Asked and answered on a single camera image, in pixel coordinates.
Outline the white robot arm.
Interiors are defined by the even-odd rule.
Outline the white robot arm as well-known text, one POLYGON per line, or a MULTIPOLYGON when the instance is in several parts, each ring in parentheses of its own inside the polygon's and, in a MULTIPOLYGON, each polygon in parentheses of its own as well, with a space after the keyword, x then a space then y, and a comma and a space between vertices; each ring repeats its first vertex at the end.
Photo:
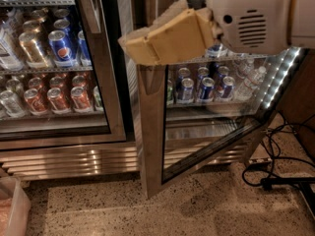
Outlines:
POLYGON ((167 65, 205 54, 220 42, 234 53, 278 54, 315 47, 315 0, 206 0, 190 9, 179 0, 148 28, 118 42, 137 64, 167 65))

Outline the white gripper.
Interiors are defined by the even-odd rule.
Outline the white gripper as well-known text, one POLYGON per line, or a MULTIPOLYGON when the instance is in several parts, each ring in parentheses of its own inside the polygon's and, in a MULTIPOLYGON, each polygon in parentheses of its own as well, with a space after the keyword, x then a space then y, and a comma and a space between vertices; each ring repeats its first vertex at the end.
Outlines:
POLYGON ((236 53, 278 54, 288 48, 290 0, 206 0, 222 33, 219 40, 236 53))

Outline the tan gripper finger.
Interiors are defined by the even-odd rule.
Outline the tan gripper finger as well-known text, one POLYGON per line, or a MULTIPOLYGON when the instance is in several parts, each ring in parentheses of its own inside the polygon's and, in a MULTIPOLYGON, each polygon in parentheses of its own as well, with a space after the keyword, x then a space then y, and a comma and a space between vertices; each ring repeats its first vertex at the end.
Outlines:
POLYGON ((211 9, 190 9, 187 0, 178 0, 150 27, 124 34, 118 42, 136 64, 155 66, 200 57, 220 35, 222 28, 211 9))

